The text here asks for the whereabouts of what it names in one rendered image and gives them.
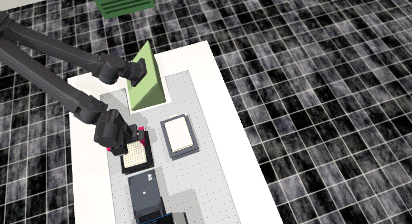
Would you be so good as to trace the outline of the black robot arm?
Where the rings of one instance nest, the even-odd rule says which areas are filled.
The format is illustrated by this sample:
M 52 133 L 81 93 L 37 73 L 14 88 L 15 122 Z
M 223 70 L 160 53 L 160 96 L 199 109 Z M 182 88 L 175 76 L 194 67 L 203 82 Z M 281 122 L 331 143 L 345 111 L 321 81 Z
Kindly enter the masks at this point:
M 127 140 L 132 138 L 132 131 L 127 123 L 120 130 L 124 119 L 117 109 L 107 111 L 108 104 L 76 89 L 14 43 L 82 67 L 108 85 L 115 84 L 120 76 L 135 87 L 147 74 L 145 59 L 135 63 L 114 54 L 91 54 L 8 17 L 9 14 L 0 11 L 0 61 L 60 102 L 78 120 L 95 125 L 94 142 L 110 148 L 114 156 L 127 155 Z

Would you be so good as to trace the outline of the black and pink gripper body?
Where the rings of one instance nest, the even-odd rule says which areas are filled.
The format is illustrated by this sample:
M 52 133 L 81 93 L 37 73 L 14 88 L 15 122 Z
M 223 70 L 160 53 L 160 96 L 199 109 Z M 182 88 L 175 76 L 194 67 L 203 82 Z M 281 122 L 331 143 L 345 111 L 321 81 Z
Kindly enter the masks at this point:
M 126 124 L 126 122 L 124 122 L 124 125 L 120 128 L 120 130 L 121 130 L 122 128 L 124 128 L 125 124 Z M 142 130 L 139 130 L 139 131 L 138 131 L 138 134 L 137 134 L 137 125 L 136 125 L 136 124 L 129 125 L 129 128 L 130 128 L 131 131 L 132 131 L 132 138 L 129 139 L 129 140 L 127 140 L 127 144 L 130 144 L 130 143 L 133 143 L 133 142 L 136 142 L 136 141 L 141 141 L 141 140 L 144 140 L 144 139 L 145 139 L 144 130 L 143 130 L 143 129 L 142 129 Z

